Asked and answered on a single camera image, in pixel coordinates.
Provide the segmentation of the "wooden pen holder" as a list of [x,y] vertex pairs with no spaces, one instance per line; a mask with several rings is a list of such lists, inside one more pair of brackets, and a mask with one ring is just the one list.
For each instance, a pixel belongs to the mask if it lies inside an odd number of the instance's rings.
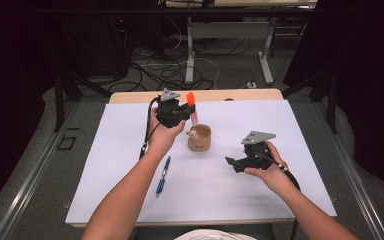
[[187,132],[188,147],[191,151],[204,152],[211,146],[211,128],[205,124],[192,126]]

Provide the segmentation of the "blue pen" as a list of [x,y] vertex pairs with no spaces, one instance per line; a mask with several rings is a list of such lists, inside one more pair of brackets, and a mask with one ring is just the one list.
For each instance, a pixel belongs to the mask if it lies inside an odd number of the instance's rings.
[[169,156],[165,161],[165,165],[164,165],[164,168],[163,168],[163,171],[161,174],[161,178],[159,180],[158,187],[156,190],[156,197],[158,197],[163,192],[164,184],[165,184],[165,178],[166,178],[170,163],[171,163],[171,156]]

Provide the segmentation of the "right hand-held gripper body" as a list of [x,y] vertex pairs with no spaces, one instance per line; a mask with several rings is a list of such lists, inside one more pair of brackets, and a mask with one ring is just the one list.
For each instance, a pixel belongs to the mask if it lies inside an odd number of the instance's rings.
[[239,163],[238,165],[245,166],[246,168],[268,169],[275,163],[275,160],[265,141],[275,137],[276,135],[273,133],[251,131],[241,141],[244,145],[244,153],[246,157],[236,160]]

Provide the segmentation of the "black metal crossbar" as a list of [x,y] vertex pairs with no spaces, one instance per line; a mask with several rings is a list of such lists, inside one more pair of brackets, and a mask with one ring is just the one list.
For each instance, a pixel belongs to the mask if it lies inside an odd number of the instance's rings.
[[296,10],[296,9],[157,9],[157,10],[67,10],[67,9],[40,9],[34,12],[49,15],[120,15],[120,16],[312,16],[312,15],[352,15],[355,9],[333,10]]

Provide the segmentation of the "white metal desk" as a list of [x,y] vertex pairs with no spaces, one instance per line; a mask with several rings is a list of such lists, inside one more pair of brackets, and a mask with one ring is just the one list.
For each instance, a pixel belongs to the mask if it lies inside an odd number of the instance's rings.
[[[165,0],[168,8],[176,10],[311,10],[318,0]],[[188,58],[185,81],[194,79],[195,50],[193,40],[202,38],[248,38],[264,41],[264,49],[258,53],[258,59],[265,83],[271,85],[274,80],[267,61],[274,38],[276,17],[267,17],[263,22],[196,22],[187,18]]]

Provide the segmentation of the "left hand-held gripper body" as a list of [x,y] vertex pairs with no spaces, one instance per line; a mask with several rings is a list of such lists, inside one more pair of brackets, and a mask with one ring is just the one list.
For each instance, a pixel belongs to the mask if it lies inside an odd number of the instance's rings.
[[164,89],[157,107],[157,119],[167,128],[177,126],[183,119],[182,107],[179,105],[179,93]]

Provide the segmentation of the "aluminium floor rail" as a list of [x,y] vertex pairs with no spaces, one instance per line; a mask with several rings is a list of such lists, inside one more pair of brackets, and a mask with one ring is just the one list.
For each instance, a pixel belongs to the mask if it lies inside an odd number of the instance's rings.
[[374,205],[363,186],[363,181],[357,169],[355,168],[354,163],[352,162],[350,156],[347,154],[338,135],[331,130],[331,127],[327,123],[327,113],[324,110],[323,104],[313,103],[313,108],[317,112],[318,117],[322,120],[323,126],[327,131],[327,134],[331,139],[336,152],[339,155],[339,162],[342,168],[342,172],[347,179],[348,185],[350,186],[350,189],[374,240],[384,240],[383,223],[379,218],[378,213],[375,210]]
[[87,155],[87,136],[67,105],[58,130],[45,116],[0,194],[0,240],[77,240],[65,222]]

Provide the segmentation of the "orange capped marker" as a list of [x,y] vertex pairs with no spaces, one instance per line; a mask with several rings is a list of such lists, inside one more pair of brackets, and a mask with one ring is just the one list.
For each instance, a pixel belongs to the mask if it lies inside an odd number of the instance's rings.
[[188,108],[191,110],[190,119],[193,126],[196,126],[199,123],[198,114],[196,111],[196,101],[195,95],[193,92],[189,92],[186,95]]

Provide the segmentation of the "person's right hand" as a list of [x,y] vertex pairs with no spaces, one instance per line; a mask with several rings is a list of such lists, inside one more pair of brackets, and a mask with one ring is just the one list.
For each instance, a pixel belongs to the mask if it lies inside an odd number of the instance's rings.
[[260,178],[271,191],[283,200],[299,193],[292,181],[275,164],[272,164],[267,170],[246,168],[245,173]]

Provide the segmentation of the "dark curtain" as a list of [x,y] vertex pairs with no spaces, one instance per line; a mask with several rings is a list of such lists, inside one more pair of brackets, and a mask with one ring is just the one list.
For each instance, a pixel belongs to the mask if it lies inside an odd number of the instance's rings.
[[384,0],[318,0],[284,83],[326,69],[336,53],[337,105],[354,130],[354,158],[384,181]]
[[25,0],[0,0],[0,191],[44,112],[51,73],[39,51]]

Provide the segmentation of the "person's white clothing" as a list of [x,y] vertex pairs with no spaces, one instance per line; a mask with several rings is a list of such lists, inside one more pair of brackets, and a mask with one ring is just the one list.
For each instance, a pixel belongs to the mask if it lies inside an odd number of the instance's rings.
[[174,240],[256,240],[255,238],[214,229],[197,229],[182,234]]

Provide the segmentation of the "person's left hand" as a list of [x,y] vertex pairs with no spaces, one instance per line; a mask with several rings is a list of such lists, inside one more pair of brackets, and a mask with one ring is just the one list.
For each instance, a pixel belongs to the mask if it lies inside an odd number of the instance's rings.
[[167,128],[156,117],[157,109],[152,108],[150,114],[150,136],[148,137],[148,151],[165,154],[172,147],[176,137],[184,130],[185,121],[177,126]]

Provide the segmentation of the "black computer tower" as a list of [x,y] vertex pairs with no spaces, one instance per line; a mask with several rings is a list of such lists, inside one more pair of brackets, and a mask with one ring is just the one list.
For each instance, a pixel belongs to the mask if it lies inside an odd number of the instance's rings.
[[132,40],[115,18],[73,15],[62,18],[61,24],[85,76],[127,75]]

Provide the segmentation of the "black metal stand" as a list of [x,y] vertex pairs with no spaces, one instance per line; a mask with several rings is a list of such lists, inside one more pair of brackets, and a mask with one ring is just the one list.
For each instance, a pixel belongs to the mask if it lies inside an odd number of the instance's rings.
[[104,97],[110,97],[111,92],[91,82],[87,78],[80,76],[74,70],[68,68],[65,65],[56,68],[54,74],[54,92],[55,92],[55,107],[56,107],[56,125],[55,132],[58,132],[65,122],[64,112],[64,94],[71,101],[79,101],[82,98],[82,93],[77,87],[80,83],[86,87],[94,90],[95,92],[103,95]]
[[316,84],[316,87],[310,93],[312,102],[320,102],[324,95],[328,98],[326,121],[333,133],[336,133],[336,102],[338,90],[338,72],[334,70],[322,70],[311,75],[309,78],[300,81],[297,85],[289,87],[282,91],[284,98],[302,88]]

